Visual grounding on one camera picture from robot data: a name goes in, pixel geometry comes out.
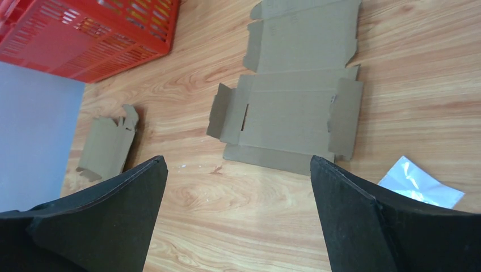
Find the light blue panel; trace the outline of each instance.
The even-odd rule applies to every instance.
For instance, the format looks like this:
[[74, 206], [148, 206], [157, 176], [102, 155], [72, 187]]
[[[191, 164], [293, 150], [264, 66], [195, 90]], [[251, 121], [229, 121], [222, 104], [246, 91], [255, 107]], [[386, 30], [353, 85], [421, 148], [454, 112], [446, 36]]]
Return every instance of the light blue panel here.
[[0, 212], [60, 197], [84, 87], [0, 62]]

